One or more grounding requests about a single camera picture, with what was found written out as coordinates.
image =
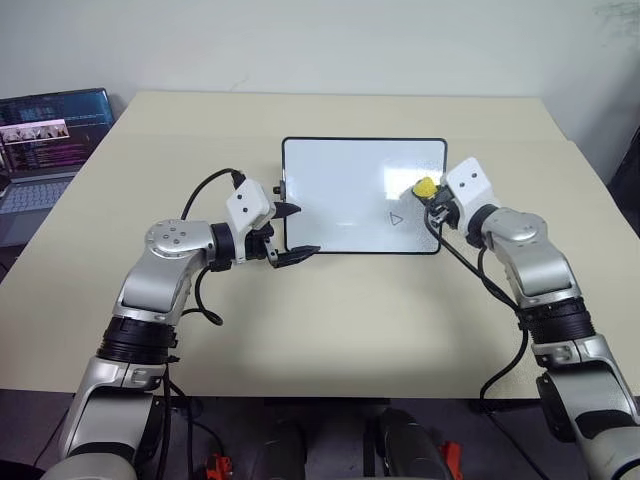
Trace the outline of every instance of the black cable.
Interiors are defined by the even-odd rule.
[[[496,373],[493,377],[485,382],[485,384],[480,389],[480,405],[484,409],[487,418],[491,420],[491,422],[496,426],[498,430],[502,432],[502,434],[507,437],[511,445],[518,451],[518,453],[524,458],[524,460],[529,464],[529,466],[538,474],[540,478],[543,480],[549,480],[549,477],[542,471],[542,469],[538,466],[538,464],[529,456],[524,447],[518,443],[518,441],[509,433],[506,427],[494,416],[494,413],[487,406],[485,401],[485,395],[489,388],[504,377],[507,373],[509,373],[513,368],[522,360],[525,352],[527,351],[527,345],[529,343],[529,332],[527,330],[522,330],[522,342],[520,343],[520,348],[515,356],[511,359],[511,361],[498,373]]]
[[[175,383],[169,382],[171,390],[179,397],[182,397],[186,403],[187,409],[187,468],[189,469],[189,480],[195,480],[195,469],[193,466],[193,411],[191,410],[191,400],[187,397],[181,388]]]
[[[487,247],[482,247],[480,249],[480,253],[478,253],[478,272],[480,273],[480,279],[482,280],[483,285],[489,291],[491,295],[493,295],[497,300],[504,303],[506,306],[513,310],[513,313],[518,313],[520,307],[518,304],[514,302],[509,295],[505,293],[500,287],[498,287],[495,283],[491,282],[489,278],[484,273],[484,254],[487,252]]]
[[[209,272],[210,272],[209,268],[205,267],[202,270],[200,270],[200,273],[198,274],[198,277],[196,278],[196,284],[195,284],[195,287],[193,289],[194,290],[193,296],[194,296],[194,298],[196,300],[196,305],[198,307],[197,308],[187,308],[186,310],[184,310],[182,312],[181,316],[188,315],[190,313],[201,313],[211,323],[213,323],[214,325],[220,326],[220,325],[222,325],[224,323],[222,318],[220,317],[220,315],[218,315],[215,312],[212,312],[211,310],[209,310],[207,307],[204,306],[204,303],[202,302],[202,295],[200,293],[201,292],[202,279]]]
[[[58,430],[60,430],[60,427],[64,423],[64,419],[67,417],[67,413],[69,413],[69,407],[65,409],[64,413],[62,414],[62,417],[60,417],[60,420],[58,420],[58,424],[56,425],[56,428],[54,428],[53,432],[51,432],[51,435],[49,435],[49,439],[47,440],[47,443],[45,443],[44,447],[42,447],[42,450],[40,450],[40,453],[31,464],[32,466],[34,467],[38,466],[38,462],[42,458],[42,455],[44,455],[45,452],[49,449],[49,446],[51,446],[51,442],[53,442],[53,439],[56,436],[56,433],[58,433]]]
[[[169,455],[169,441],[171,440],[171,379],[169,378],[169,364],[166,365],[162,375],[162,391],[164,396],[164,419],[162,424],[162,446],[160,447],[160,459],[156,469],[156,480],[162,480],[167,468],[167,456]]]
[[[482,276],[483,279],[487,279],[487,276],[484,273],[484,255],[486,251],[487,251],[487,247],[482,247],[482,249],[480,250],[480,253],[478,253],[478,261],[477,261],[478,272],[480,272],[480,275]],[[490,288],[490,285],[488,285],[484,280],[482,283],[487,288],[487,290],[489,290],[489,293],[491,293],[491,295],[493,295],[498,300],[500,300],[504,304],[511,307],[514,313],[518,313],[519,311],[518,305],[510,297],[508,297],[503,290],[498,289],[499,291],[492,291],[492,289]],[[518,451],[518,453],[522,456],[522,458],[524,458],[524,460],[529,464],[529,466],[538,474],[538,476],[543,480],[548,480],[549,477],[542,471],[542,469],[538,466],[538,464],[529,456],[529,454],[526,452],[524,447],[518,443],[518,441],[513,437],[513,435],[511,435],[511,433],[509,433],[507,428],[493,415],[493,412],[487,406],[487,403],[485,401],[485,397],[489,389],[498,380],[500,380],[502,377],[504,377],[509,372],[511,372],[511,370],[513,370],[516,367],[516,365],[518,365],[518,363],[520,363],[520,361],[524,357],[527,351],[527,346],[529,345],[529,332],[522,327],[521,327],[521,330],[522,330],[522,340],[520,342],[520,348],[518,349],[514,357],[506,366],[504,366],[500,371],[498,371],[489,380],[487,380],[484,383],[484,385],[482,385],[482,388],[480,389],[480,405],[484,409],[484,412],[487,415],[487,418],[491,420],[491,422],[496,426],[498,430],[502,432],[502,434],[505,437],[507,437],[511,445],[513,445],[513,447]]]
[[[202,189],[206,187],[209,183],[211,183],[213,180],[215,180],[216,178],[221,177],[222,175],[225,175],[227,173],[230,173],[232,176],[234,176],[234,181],[236,176],[242,175],[242,173],[239,170],[236,170],[235,168],[223,168],[222,170],[218,170],[216,173],[209,175],[202,182],[200,182],[200,184],[196,187],[193,193],[191,193],[189,200],[187,200],[187,204],[184,206],[184,209],[182,210],[182,215],[180,215],[180,220],[187,219],[187,215],[189,215],[189,210],[191,210],[191,206],[193,205],[193,202],[195,201],[198,194],[202,191]]]
[[[467,260],[458,250],[455,249],[449,242],[447,242],[443,237],[441,232],[436,231],[428,221],[425,222],[427,230],[454,256],[456,259],[460,261],[471,273],[473,273],[476,277],[480,279],[482,284],[485,286],[487,291],[493,295],[498,301],[504,303],[509,308],[513,310],[514,313],[518,313],[519,307],[516,302],[506,294],[504,290],[498,287],[491,279],[489,279],[484,273],[484,255],[487,251],[486,247],[483,247],[478,253],[477,267],[474,267],[469,260]],[[520,343],[520,348],[516,352],[515,356],[511,359],[511,361],[502,368],[499,372],[493,375],[489,380],[487,380],[482,388],[480,389],[480,405],[484,409],[487,418],[496,426],[498,430],[502,432],[502,434],[509,440],[509,442],[513,445],[513,447],[520,453],[522,458],[529,464],[529,466],[538,474],[540,478],[543,480],[548,480],[549,477],[542,471],[542,469],[535,463],[535,461],[529,456],[529,454],[525,451],[525,449],[517,442],[517,440],[509,433],[509,431],[502,425],[500,421],[493,415],[493,412],[488,408],[486,404],[485,396],[487,391],[502,377],[507,375],[511,370],[515,368],[518,363],[524,357],[524,354],[527,351],[527,345],[529,344],[529,332],[526,329],[522,329],[522,341]]]
[[[218,434],[216,432],[214,432],[212,429],[210,429],[209,427],[207,427],[206,425],[204,425],[203,423],[200,423],[196,420],[194,420],[193,425],[204,430],[205,432],[207,432],[209,435],[211,435],[213,437],[213,439],[216,441],[216,445],[218,447],[218,453],[220,454],[221,457],[224,457],[224,445],[222,444],[222,440],[220,439],[220,437],[218,436]]]

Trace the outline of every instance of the red clamp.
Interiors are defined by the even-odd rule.
[[[462,455],[462,446],[455,442],[445,442],[440,447],[440,453],[444,457],[445,462],[451,474],[455,480],[463,480],[462,472],[460,471],[460,456]]]
[[[231,480],[231,458],[214,453],[207,459],[207,480]]]

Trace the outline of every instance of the whiteboard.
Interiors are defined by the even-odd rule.
[[[285,246],[321,253],[435,253],[411,187],[444,172],[443,139],[303,138],[282,142]]]

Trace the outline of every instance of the laptop screen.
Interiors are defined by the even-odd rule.
[[[12,178],[77,171],[113,125],[104,89],[0,100],[0,154]]]

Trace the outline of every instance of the white wall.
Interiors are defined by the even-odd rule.
[[[0,15],[0,97],[540,96],[605,181],[640,123],[640,0],[4,0]]]

